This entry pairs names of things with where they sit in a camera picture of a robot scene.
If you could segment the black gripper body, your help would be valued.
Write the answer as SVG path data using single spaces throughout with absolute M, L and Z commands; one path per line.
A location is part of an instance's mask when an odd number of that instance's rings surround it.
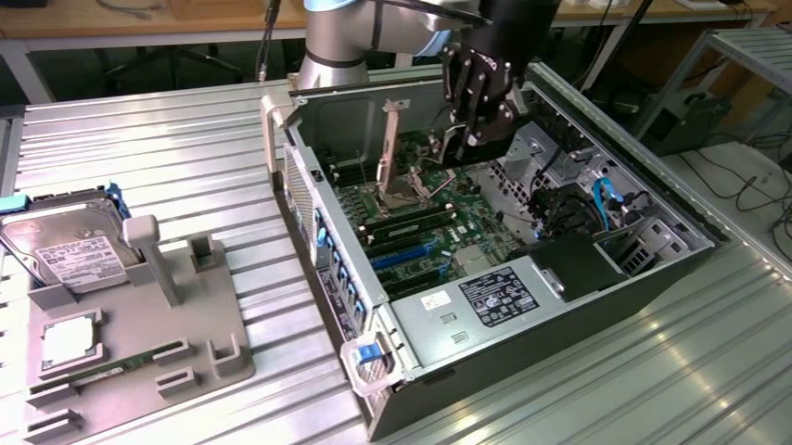
M 480 13 L 488 25 L 464 31 L 462 44 L 472 66 L 485 71 L 508 68 L 521 75 L 539 55 L 560 0 L 481 1 Z

